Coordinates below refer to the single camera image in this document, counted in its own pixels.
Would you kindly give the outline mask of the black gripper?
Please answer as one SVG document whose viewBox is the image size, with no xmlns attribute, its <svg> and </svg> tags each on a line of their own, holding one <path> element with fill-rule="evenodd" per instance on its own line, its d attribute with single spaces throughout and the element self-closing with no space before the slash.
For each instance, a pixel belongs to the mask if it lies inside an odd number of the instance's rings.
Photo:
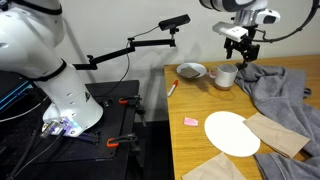
<svg viewBox="0 0 320 180">
<path fill-rule="evenodd" d="M 237 50 L 242 55 L 244 62 L 257 59 L 260 45 L 252 43 L 252 39 L 256 34 L 256 26 L 245 26 L 245 29 L 248 30 L 248 35 L 240 42 L 233 41 L 229 38 L 225 39 L 224 48 L 226 49 L 226 59 L 231 59 L 234 50 Z"/>
</svg>

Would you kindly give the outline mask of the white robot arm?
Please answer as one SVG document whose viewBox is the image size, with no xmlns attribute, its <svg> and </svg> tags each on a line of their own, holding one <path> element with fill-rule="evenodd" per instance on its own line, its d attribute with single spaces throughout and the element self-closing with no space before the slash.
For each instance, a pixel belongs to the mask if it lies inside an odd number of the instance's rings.
<svg viewBox="0 0 320 180">
<path fill-rule="evenodd" d="M 232 23 L 218 22 L 212 30 L 226 38 L 224 48 L 227 59 L 237 50 L 243 57 L 243 63 L 254 61 L 258 57 L 259 45 L 252 43 L 256 28 L 261 24 L 275 24 L 280 14 L 267 8 L 268 0 L 199 0 L 200 4 L 219 12 L 234 12 Z"/>
</svg>

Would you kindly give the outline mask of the white robot base arm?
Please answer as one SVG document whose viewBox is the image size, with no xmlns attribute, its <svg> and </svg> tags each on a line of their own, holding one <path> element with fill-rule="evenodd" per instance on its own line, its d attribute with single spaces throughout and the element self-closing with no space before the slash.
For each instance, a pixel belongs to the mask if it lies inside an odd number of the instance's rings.
<svg viewBox="0 0 320 180">
<path fill-rule="evenodd" d="M 34 82 L 49 97 L 45 130 L 77 137 L 100 120 L 103 110 L 75 66 L 57 55 L 63 38 L 59 0 L 1 0 L 0 69 Z"/>
</svg>

